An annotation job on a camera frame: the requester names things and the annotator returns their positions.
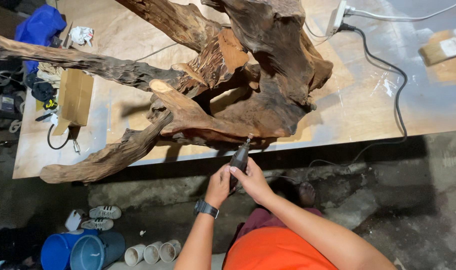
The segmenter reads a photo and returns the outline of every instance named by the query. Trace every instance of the black watch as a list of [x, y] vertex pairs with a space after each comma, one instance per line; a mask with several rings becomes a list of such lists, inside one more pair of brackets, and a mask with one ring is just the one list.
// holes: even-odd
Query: black watch
[[220, 211], [213, 206], [209, 205], [207, 202], [204, 200], [199, 200], [196, 205], [195, 205], [195, 216], [198, 215], [198, 213], [206, 213], [210, 214], [213, 216], [213, 218], [218, 217], [218, 213]]

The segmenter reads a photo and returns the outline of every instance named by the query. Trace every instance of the workbench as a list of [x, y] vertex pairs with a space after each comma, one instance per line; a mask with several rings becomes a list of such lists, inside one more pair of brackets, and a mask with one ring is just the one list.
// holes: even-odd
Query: workbench
[[[226, 14], [203, 6], [199, 0], [176, 0], [194, 3], [208, 19], [229, 24]], [[349, 5], [379, 15], [424, 16], [442, 10], [455, 0], [350, 0]], [[339, 0], [302, 0], [311, 30], [319, 36], [325, 30]], [[77, 50], [135, 60], [174, 41], [148, 22], [114, 0], [60, 0], [58, 9], [66, 15], [68, 26], [94, 29], [93, 47]], [[425, 67], [418, 49], [428, 43], [456, 36], [456, 8], [417, 22], [382, 21], [361, 16], [345, 17], [345, 22], [361, 28], [367, 35], [370, 52], [404, 70], [409, 80], [403, 89], [399, 106], [409, 136], [456, 130], [456, 58]], [[61, 34], [65, 38], [68, 28]], [[307, 114], [297, 132], [279, 138], [263, 151], [358, 142], [402, 136], [395, 116], [394, 99], [403, 77], [380, 68], [367, 60], [362, 38], [355, 32], [340, 32], [326, 38], [308, 34], [324, 59], [334, 64], [333, 75], [322, 89], [311, 94], [317, 110]], [[186, 63], [196, 52], [182, 45], [171, 46], [143, 62], [169, 69], [172, 64]], [[23, 125], [16, 155], [13, 178], [38, 176], [49, 164], [74, 164], [114, 143], [126, 128], [143, 130], [150, 123], [145, 117], [151, 93], [143, 92], [94, 76], [89, 119], [81, 127], [77, 155], [70, 141], [61, 150], [52, 150], [46, 141], [50, 122], [36, 122], [43, 114], [27, 95]], [[212, 101], [213, 106], [223, 100]], [[65, 135], [51, 137], [51, 144], [61, 145]], [[146, 157], [132, 166], [211, 158], [232, 155], [205, 146], [160, 142]]]

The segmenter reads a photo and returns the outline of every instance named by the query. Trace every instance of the hand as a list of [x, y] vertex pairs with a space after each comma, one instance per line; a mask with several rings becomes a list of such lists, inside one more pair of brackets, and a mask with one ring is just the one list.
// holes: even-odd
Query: hand
[[248, 158], [246, 174], [236, 167], [230, 167], [230, 172], [243, 185], [246, 192], [255, 200], [257, 204], [264, 204], [266, 199], [274, 195], [273, 190], [266, 182], [266, 179], [260, 167], [256, 165], [252, 158]]
[[205, 202], [218, 210], [229, 195], [229, 179], [231, 177], [229, 169], [230, 166], [225, 164], [211, 176], [204, 198]]

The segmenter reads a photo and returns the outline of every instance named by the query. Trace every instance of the rotary tool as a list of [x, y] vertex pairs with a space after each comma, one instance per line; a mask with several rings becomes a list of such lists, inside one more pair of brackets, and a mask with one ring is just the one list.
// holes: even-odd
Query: rotary tool
[[[248, 135], [248, 139], [246, 142], [239, 147], [239, 149], [236, 151], [236, 153], [231, 157], [231, 161], [229, 165], [231, 167], [237, 167], [240, 169], [242, 172], [246, 171], [246, 164], [248, 163], [248, 151], [249, 151], [249, 142], [253, 138], [253, 134], [250, 133]], [[230, 181], [229, 181], [229, 189], [233, 190], [233, 188], [236, 187], [236, 184], [238, 183], [238, 179], [231, 175]]]

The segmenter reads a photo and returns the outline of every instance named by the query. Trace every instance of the crumpled paper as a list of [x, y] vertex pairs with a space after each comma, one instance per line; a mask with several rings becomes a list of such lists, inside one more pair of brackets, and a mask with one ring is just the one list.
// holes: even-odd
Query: crumpled paper
[[93, 38], [93, 29], [89, 27], [84, 27], [84, 26], [78, 26], [76, 28], [71, 29], [69, 32], [69, 36], [71, 37], [71, 40], [76, 42], [79, 45], [83, 45], [84, 42], [86, 41], [87, 44], [92, 47], [91, 42], [89, 41], [90, 39]]

